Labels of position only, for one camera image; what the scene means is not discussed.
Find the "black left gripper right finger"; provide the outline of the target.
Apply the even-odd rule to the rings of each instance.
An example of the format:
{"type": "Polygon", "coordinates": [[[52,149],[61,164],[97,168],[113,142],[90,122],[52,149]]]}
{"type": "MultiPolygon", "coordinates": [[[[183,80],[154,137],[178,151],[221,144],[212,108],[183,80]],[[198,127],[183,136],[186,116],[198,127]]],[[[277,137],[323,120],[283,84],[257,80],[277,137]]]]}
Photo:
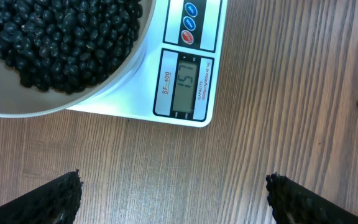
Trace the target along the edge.
{"type": "Polygon", "coordinates": [[[277,223],[358,224],[358,216],[344,210],[286,176],[266,176],[267,201],[277,223]]]}

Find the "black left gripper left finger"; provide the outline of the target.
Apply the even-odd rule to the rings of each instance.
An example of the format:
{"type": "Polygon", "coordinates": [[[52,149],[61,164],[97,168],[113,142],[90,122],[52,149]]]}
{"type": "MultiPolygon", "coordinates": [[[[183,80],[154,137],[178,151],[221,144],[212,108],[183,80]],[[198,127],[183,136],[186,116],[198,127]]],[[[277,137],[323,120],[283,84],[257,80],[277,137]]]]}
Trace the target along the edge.
{"type": "Polygon", "coordinates": [[[68,172],[0,206],[0,223],[73,223],[82,196],[78,173],[68,172]]]}

